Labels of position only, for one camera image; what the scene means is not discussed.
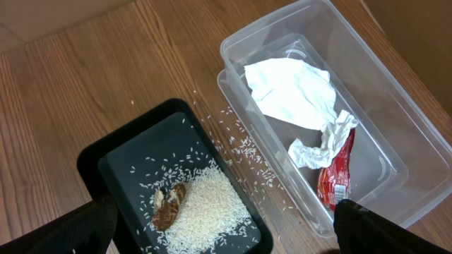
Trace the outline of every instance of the rice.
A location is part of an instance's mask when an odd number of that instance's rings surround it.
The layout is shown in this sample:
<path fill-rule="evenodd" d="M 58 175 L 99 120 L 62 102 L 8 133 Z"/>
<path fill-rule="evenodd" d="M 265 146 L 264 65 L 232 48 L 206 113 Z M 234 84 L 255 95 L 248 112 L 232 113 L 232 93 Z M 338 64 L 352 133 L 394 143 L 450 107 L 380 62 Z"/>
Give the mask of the rice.
<path fill-rule="evenodd" d="M 174 224 L 165 232 L 167 251 L 200 253 L 214 247 L 222 233 L 234 232 L 250 218 L 245 205 L 217 165 L 206 167 L 186 186 Z"/>

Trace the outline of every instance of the wooden table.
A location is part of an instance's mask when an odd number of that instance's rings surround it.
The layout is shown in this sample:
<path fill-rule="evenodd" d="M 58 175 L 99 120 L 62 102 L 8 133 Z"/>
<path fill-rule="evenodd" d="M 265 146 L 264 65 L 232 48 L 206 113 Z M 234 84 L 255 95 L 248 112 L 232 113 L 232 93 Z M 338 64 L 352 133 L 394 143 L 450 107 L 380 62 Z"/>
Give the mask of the wooden table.
<path fill-rule="evenodd" d="M 220 43 L 290 2 L 138 0 L 1 55 L 0 243 L 90 201 L 76 170 L 79 152 L 166 99 L 196 102 L 203 127 L 225 148 L 232 148 L 231 133 L 244 139 L 238 128 L 226 129 L 237 117 L 221 112 L 228 103 L 216 83 L 224 67 Z M 450 116 L 359 1 L 333 3 L 452 143 Z M 239 159 L 232 153 L 224 158 Z M 248 178 L 244 188 L 251 193 L 256 175 L 246 174 L 247 167 L 236 163 L 232 170 Z M 285 191 L 266 192 L 271 194 L 261 211 L 274 235 L 274 253 L 337 248 L 335 238 L 319 238 L 296 209 L 282 211 L 293 205 Z M 251 198 L 257 202 L 262 196 Z M 450 214 L 449 197 L 410 230 L 452 250 Z"/>

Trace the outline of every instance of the paper towel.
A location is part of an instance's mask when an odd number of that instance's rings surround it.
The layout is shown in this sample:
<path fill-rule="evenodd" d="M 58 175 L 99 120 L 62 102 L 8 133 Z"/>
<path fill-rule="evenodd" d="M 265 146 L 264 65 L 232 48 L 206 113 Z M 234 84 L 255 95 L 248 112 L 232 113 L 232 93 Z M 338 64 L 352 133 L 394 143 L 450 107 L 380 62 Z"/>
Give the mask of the paper towel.
<path fill-rule="evenodd" d="M 336 93 L 328 71 L 302 60 L 269 59 L 245 66 L 251 96 L 263 114 L 323 133 L 320 147 L 306 147 L 296 139 L 289 155 L 298 167 L 329 167 L 358 121 L 334 111 Z"/>

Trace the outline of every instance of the clear plastic container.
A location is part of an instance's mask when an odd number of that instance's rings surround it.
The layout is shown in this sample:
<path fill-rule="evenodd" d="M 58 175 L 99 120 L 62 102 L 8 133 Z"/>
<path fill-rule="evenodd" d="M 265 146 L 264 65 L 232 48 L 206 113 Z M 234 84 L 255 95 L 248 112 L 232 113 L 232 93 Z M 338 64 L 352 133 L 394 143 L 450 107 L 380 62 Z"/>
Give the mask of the clear plastic container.
<path fill-rule="evenodd" d="M 221 90 L 318 235 L 334 234 L 333 215 L 315 191 L 319 170 L 298 169 L 287 150 L 295 138 L 319 146 L 321 133 L 264 116 L 246 65 L 290 57 L 330 72 L 336 111 L 359 120 L 350 162 L 355 202 L 406 228 L 451 193 L 450 145 L 329 1 L 275 11 L 228 37 L 220 51 Z"/>

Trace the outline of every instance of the red wrapper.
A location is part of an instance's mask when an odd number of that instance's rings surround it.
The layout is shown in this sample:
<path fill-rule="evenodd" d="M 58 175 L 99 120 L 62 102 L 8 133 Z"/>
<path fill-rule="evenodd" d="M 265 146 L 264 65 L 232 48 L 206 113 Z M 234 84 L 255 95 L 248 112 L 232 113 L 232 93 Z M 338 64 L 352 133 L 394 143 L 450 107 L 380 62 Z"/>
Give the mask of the red wrapper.
<path fill-rule="evenodd" d="M 336 204 L 350 194 L 350 153 L 355 141 L 355 130 L 352 129 L 340 149 L 338 155 L 333 159 L 331 165 L 320 169 L 317 195 L 322 203 L 334 211 Z"/>

